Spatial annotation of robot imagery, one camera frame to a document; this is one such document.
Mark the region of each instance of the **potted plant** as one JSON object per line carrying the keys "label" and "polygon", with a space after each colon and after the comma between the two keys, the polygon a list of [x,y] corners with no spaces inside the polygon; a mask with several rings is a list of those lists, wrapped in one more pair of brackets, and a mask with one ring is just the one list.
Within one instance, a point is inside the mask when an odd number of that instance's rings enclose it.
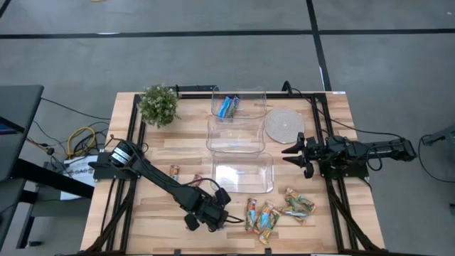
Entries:
{"label": "potted plant", "polygon": [[151,125],[161,128],[170,124],[174,117],[180,119],[176,114],[178,97],[171,88],[164,87],[164,84],[144,88],[141,94],[139,109],[142,119]]}

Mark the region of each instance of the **transparent container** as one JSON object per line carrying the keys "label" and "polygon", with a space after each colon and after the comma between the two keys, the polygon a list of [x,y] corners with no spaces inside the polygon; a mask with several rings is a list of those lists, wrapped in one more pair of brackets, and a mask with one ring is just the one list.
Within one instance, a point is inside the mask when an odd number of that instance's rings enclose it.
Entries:
{"label": "transparent container", "polygon": [[264,118],[209,117],[207,148],[219,153],[260,153],[265,149]]}
{"label": "transparent container", "polygon": [[212,179],[231,193],[269,193],[274,188],[273,158],[268,153],[212,155]]}
{"label": "transparent container", "polygon": [[220,115],[220,110],[226,97],[233,99],[234,96],[238,97],[240,102],[232,118],[256,119],[266,115],[267,98],[262,87],[252,89],[235,88],[232,92],[222,92],[218,86],[215,86],[212,92],[212,114],[226,118],[226,116]]}

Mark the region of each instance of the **white round plate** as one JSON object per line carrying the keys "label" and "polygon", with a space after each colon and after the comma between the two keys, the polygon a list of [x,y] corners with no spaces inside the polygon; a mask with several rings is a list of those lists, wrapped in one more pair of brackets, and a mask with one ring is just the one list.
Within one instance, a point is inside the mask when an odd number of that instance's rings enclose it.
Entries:
{"label": "white round plate", "polygon": [[265,131],[276,142],[295,143],[297,134],[304,130],[304,121],[294,110],[273,109],[265,117]]}

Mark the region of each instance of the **wooden tabletop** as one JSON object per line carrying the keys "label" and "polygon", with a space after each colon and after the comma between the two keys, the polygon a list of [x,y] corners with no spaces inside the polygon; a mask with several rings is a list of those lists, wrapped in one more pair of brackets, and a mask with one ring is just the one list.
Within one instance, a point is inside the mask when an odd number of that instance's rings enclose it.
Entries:
{"label": "wooden tabletop", "polygon": [[[326,94],[331,118],[353,126],[347,96],[343,93]],[[126,139],[133,98],[133,92],[117,94],[109,134]],[[267,100],[267,111],[275,107],[296,110],[304,120],[305,137],[316,136],[311,105],[306,100]],[[191,181],[194,174],[211,178],[211,152],[205,144],[207,121],[211,116],[210,100],[180,100],[177,111],[181,119],[175,119],[166,127],[157,129],[151,125],[146,126],[144,142],[150,146],[146,157],[167,174],[171,164],[178,164],[181,168],[178,177],[180,183]],[[336,123],[332,125],[335,134],[356,139],[355,131]],[[136,125],[134,142],[137,140],[138,129],[139,125]],[[230,215],[245,218],[249,197],[257,198],[257,210],[260,210],[265,200],[272,201],[277,206],[285,206],[284,194],[290,187],[317,205],[314,215],[308,218],[305,225],[300,225],[292,217],[282,216],[272,231],[268,245],[263,245],[254,233],[246,233],[243,223],[228,223],[223,230],[214,233],[209,233],[206,225],[202,224],[199,229],[191,232],[186,229],[183,220],[186,213],[178,207],[172,196],[141,178],[136,188],[127,254],[173,253],[175,249],[181,249],[182,253],[188,254],[251,254],[264,253],[266,247],[270,247],[273,253],[337,252],[326,185],[319,175],[318,165],[314,163],[313,178],[305,179],[298,166],[282,160],[284,155],[281,150],[290,145],[274,142],[267,133],[264,133],[264,136],[264,152],[271,154],[274,160],[274,190],[271,193],[254,195],[230,193],[232,201],[226,210]],[[358,178],[346,178],[345,183],[353,218],[377,246],[384,247],[370,189]],[[89,247],[100,234],[110,184],[110,180],[103,180],[95,187],[81,250]],[[200,187],[214,193],[206,181],[202,182]],[[111,216],[114,195],[115,189],[112,192],[107,221]],[[349,248],[346,224],[342,217],[340,219],[343,241],[345,247]],[[123,220],[120,220],[114,249],[119,248],[122,223]]]}

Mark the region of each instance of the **black floor stripe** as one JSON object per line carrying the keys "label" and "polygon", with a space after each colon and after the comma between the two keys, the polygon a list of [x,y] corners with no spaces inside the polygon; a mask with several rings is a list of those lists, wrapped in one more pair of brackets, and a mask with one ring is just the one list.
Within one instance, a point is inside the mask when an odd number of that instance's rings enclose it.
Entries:
{"label": "black floor stripe", "polygon": [[311,31],[313,32],[314,46],[316,47],[316,54],[318,56],[318,63],[321,69],[323,88],[325,91],[332,91],[330,79],[328,78],[326,58],[324,57],[324,51],[322,49],[321,37],[319,35],[318,23],[316,21],[316,14],[314,12],[314,6],[312,0],[306,0],[306,6],[308,7],[308,13],[311,22]]}
{"label": "black floor stripe", "polygon": [[322,30],[320,35],[409,35],[455,33],[455,28]]}
{"label": "black floor stripe", "polygon": [[11,0],[5,0],[5,2],[1,5],[1,7],[0,7],[0,18],[5,13],[6,8],[8,8],[8,5],[9,5],[10,2],[11,2]]}
{"label": "black floor stripe", "polygon": [[158,38],[190,36],[297,36],[311,35],[310,30],[248,30],[248,31],[175,31],[131,33],[59,33],[59,34],[4,34],[0,39],[68,39],[68,38]]}

